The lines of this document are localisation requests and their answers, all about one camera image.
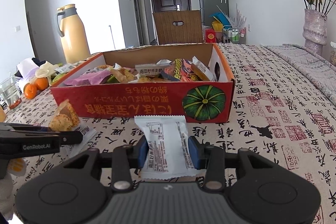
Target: silver screw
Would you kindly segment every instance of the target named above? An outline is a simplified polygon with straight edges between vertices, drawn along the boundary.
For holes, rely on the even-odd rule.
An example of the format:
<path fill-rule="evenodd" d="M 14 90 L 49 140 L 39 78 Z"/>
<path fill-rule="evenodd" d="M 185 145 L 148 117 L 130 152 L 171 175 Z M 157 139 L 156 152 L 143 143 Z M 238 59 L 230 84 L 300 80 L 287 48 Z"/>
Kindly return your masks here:
<path fill-rule="evenodd" d="M 128 181 L 125 180 L 119 180 L 113 184 L 113 187 L 118 189 L 118 190 L 125 190 L 129 188 L 131 184 Z"/>
<path fill-rule="evenodd" d="M 212 180 L 212 181 L 208 181 L 205 184 L 205 187 L 207 187 L 210 190 L 218 190 L 222 188 L 222 184 L 219 181 Z"/>

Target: vase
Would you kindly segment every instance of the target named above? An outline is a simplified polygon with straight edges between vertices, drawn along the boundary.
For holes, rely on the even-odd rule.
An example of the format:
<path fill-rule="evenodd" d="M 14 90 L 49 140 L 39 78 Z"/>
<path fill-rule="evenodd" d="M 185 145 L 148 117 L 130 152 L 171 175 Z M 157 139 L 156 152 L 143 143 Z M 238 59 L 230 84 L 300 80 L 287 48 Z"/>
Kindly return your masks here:
<path fill-rule="evenodd" d="M 312 9 L 305 9 L 304 13 L 302 35 L 306 39 L 305 47 L 322 55 L 322 48 L 327 44 L 327 16 Z"/>

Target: glass of water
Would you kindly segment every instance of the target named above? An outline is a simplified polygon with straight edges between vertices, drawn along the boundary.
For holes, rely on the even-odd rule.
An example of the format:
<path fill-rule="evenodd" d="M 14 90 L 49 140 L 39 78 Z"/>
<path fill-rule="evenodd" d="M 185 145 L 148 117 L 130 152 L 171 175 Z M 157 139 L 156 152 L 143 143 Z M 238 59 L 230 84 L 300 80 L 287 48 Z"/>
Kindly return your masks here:
<path fill-rule="evenodd" d="M 15 75 L 0 83 L 0 96 L 9 109 L 16 108 L 22 102 Z"/>

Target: snack packet held by gripper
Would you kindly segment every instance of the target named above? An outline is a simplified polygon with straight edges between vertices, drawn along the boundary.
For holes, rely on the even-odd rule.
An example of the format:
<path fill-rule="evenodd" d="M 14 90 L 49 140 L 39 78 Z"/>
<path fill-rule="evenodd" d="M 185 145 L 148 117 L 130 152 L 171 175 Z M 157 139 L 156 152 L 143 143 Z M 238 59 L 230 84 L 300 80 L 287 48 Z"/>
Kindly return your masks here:
<path fill-rule="evenodd" d="M 170 179 L 195 176 L 188 148 L 188 130 L 184 116 L 135 116 L 149 150 L 140 172 L 142 179 Z"/>

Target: calligraphy tablecloth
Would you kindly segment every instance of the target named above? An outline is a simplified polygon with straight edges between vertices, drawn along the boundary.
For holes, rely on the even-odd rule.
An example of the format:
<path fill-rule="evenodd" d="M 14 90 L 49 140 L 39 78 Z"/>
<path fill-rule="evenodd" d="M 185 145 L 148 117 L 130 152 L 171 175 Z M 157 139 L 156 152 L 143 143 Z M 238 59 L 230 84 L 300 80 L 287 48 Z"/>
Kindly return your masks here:
<path fill-rule="evenodd" d="M 236 78 L 236 89 L 228 123 L 188 123 L 189 135 L 202 143 L 237 152 L 241 147 L 269 160 L 315 184 L 322 205 L 314 220 L 317 224 L 336 221 L 336 108 L 306 77 L 264 47 L 220 45 Z M 7 113 L 7 122 L 39 123 L 47 126 L 56 109 L 50 90 L 33 100 L 24 100 Z M 86 144 L 101 152 L 111 152 L 123 144 L 135 144 L 143 135 L 132 118 L 84 121 L 97 134 Z M 68 159 L 65 148 L 54 155 L 26 159 L 24 177 L 14 177 L 14 192 L 26 181 Z M 138 170 L 131 170 L 134 183 Z M 227 183 L 236 181 L 228 170 Z M 179 178 L 171 181 L 197 180 Z M 103 170 L 101 182 L 108 185 L 110 170 Z"/>

